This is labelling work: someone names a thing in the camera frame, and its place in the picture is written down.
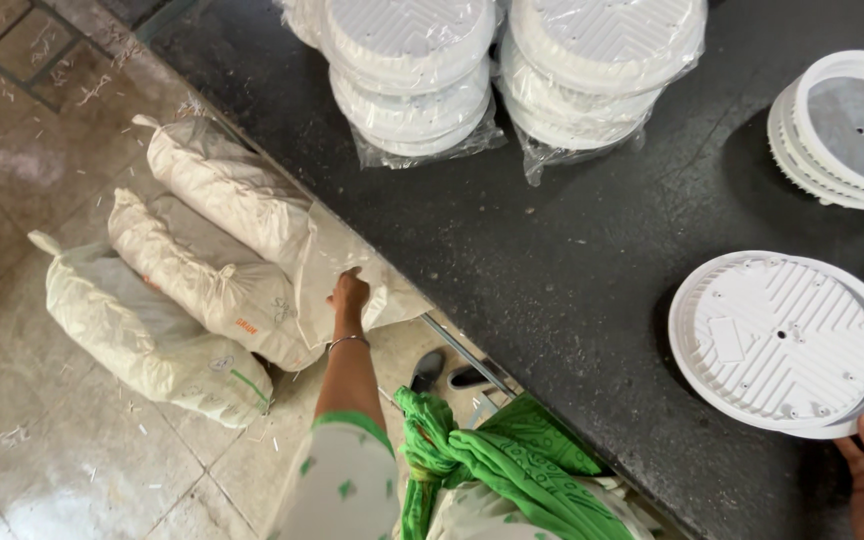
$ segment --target bracelet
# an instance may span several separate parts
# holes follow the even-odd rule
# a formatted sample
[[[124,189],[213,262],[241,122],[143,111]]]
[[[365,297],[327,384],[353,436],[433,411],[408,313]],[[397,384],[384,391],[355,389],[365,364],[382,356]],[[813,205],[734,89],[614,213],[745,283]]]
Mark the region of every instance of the bracelet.
[[[343,341],[345,341],[347,339],[356,339],[358,341],[361,341],[362,343],[366,344],[366,347],[369,350],[372,350],[372,343],[369,343],[369,340],[366,339],[365,337],[362,337],[361,335],[347,335],[346,337],[340,337],[339,339],[336,339],[335,341],[333,341],[331,343],[331,345],[328,346],[328,353],[331,355],[332,349],[334,349],[336,345],[338,345],[339,343],[342,343]]]

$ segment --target green patterned fabric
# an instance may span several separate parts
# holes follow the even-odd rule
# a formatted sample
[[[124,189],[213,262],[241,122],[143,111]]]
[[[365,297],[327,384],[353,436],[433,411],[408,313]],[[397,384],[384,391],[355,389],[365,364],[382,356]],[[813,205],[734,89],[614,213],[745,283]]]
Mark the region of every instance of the green patterned fabric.
[[[480,481],[515,503],[533,525],[562,540],[632,540],[622,521],[572,477],[601,474],[562,425],[527,394],[478,429],[459,429],[449,405],[406,387],[399,449],[411,472],[402,508],[402,540],[426,540],[439,489]]]

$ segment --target black shoe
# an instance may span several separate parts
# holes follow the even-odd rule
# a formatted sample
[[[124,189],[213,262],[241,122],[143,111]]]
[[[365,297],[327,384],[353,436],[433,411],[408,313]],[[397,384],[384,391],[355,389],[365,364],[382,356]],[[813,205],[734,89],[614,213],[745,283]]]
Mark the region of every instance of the black shoe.
[[[485,364],[486,369],[495,374],[499,379],[505,378],[505,373],[498,368],[498,365],[494,364],[489,360],[485,360],[482,362]],[[479,370],[475,369],[473,365],[467,365],[459,368],[455,368],[452,371],[448,372],[448,387],[453,390],[465,390],[467,388],[479,387],[481,385],[488,385],[489,380],[486,378],[486,375],[479,373]]]
[[[441,352],[437,350],[426,352],[425,356],[415,364],[409,389],[416,394],[428,392],[435,387],[435,382],[444,369],[446,369],[446,357]]]

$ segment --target white plastic lid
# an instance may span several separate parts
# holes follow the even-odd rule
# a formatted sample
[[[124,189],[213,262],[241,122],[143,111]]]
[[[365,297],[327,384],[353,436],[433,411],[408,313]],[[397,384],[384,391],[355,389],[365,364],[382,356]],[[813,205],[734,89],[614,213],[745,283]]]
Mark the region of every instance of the white plastic lid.
[[[593,150],[622,141],[641,126],[648,114],[631,122],[594,122],[582,127],[559,124],[539,116],[512,96],[503,93],[505,110],[511,121],[529,137],[553,148]]]
[[[373,92],[425,94],[486,57],[494,0],[323,0],[320,48],[333,68]]]
[[[864,412],[864,283],[773,251],[719,256],[689,275],[669,340],[690,385],[728,416],[789,435],[856,432]]]
[[[769,109],[768,138],[773,158],[786,177],[824,205],[864,210],[864,189],[846,183],[833,170],[820,165],[803,146],[792,117],[798,81],[778,94]]]
[[[362,135],[363,139],[375,145],[376,147],[385,150],[386,152],[389,152],[390,154],[395,154],[397,156],[406,156],[410,158],[417,158],[420,156],[433,156],[440,152],[445,152],[449,150],[456,144],[464,141],[466,137],[468,137],[473,131],[475,131],[475,128],[478,127],[479,122],[481,122],[482,118],[485,117],[486,111],[489,109],[490,101],[491,95],[486,94],[486,97],[483,100],[481,107],[476,110],[473,115],[471,115],[464,122],[462,122],[462,125],[442,136],[430,140],[418,142],[402,142],[376,137],[365,129],[359,129],[359,133]]]
[[[510,30],[555,82],[599,94],[658,89],[702,54],[705,0],[519,0]]]
[[[864,190],[864,51],[825,56],[794,85],[802,145],[842,182]]]
[[[500,84],[504,93],[533,114],[573,126],[597,122],[638,122],[662,94],[659,88],[631,97],[590,94],[549,79],[522,55],[510,32],[502,37]]]
[[[489,62],[437,92],[414,96],[380,94],[329,70],[339,109],[363,132],[379,139],[421,142],[455,131],[488,101]]]

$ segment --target sleeve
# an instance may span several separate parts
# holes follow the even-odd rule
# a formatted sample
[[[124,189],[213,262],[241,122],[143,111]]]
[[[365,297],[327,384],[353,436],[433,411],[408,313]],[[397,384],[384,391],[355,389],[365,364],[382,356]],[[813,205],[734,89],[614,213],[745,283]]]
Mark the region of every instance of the sleeve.
[[[265,540],[392,540],[399,518],[392,443],[368,416],[329,412],[312,423]]]

